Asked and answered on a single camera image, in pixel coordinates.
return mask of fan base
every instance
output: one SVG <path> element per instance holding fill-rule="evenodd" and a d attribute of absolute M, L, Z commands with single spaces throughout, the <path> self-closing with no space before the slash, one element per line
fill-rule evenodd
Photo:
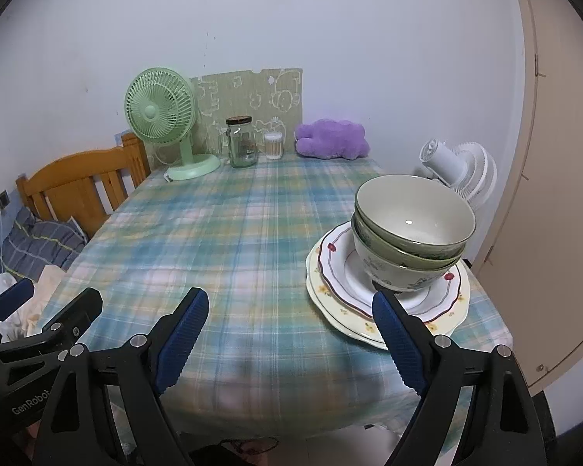
<path fill-rule="evenodd" d="M 220 166 L 220 160 L 212 154 L 197 154 L 193 163 L 169 166 L 166 172 L 172 180 L 188 180 L 206 175 Z"/>

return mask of clear plastic container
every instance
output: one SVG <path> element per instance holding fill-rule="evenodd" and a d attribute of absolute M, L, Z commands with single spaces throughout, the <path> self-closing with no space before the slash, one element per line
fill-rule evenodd
<path fill-rule="evenodd" d="M 283 133 L 280 131 L 264 133 L 265 156 L 269 160 L 283 157 Z"/>
<path fill-rule="evenodd" d="M 250 115 L 227 119 L 229 161 L 234 168 L 246 168 L 257 162 L 257 144 Z"/>

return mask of floor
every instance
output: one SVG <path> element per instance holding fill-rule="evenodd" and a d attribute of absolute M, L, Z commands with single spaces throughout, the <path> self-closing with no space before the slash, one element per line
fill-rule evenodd
<path fill-rule="evenodd" d="M 191 436 L 193 446 L 203 446 L 206 439 Z M 282 439 L 268 452 L 264 466 L 382 466 L 397 444 L 397 435 L 383 428 L 365 429 L 350 426 L 332 433 L 307 439 Z M 449 466 L 455 447 L 437 461 L 436 466 Z"/>

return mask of white fan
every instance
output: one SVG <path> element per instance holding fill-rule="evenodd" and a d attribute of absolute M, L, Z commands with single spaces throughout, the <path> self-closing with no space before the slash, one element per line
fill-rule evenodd
<path fill-rule="evenodd" d="M 482 145 L 468 141 L 449 149 L 445 142 L 432 139 L 419 154 L 421 162 L 449 189 L 478 210 L 488 201 L 497 185 L 497 165 Z"/>

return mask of metal screw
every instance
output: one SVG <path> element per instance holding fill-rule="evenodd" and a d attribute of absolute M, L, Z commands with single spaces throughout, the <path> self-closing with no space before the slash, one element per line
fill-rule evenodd
<path fill-rule="evenodd" d="M 497 347 L 497 353 L 501 357 L 510 357 L 511 356 L 510 347 L 508 347 L 507 345 L 499 345 L 499 347 Z"/>
<path fill-rule="evenodd" d="M 146 344 L 147 337 L 145 335 L 135 335 L 130 338 L 130 345 L 132 347 L 141 347 Z"/>
<path fill-rule="evenodd" d="M 73 357 L 78 357 L 83 352 L 84 352 L 84 345 L 82 345 L 82 344 L 75 344 L 72 348 L 69 349 L 69 353 Z"/>
<path fill-rule="evenodd" d="M 438 335 L 434 337 L 434 343 L 439 347 L 447 348 L 451 345 L 451 339 L 445 335 Z"/>

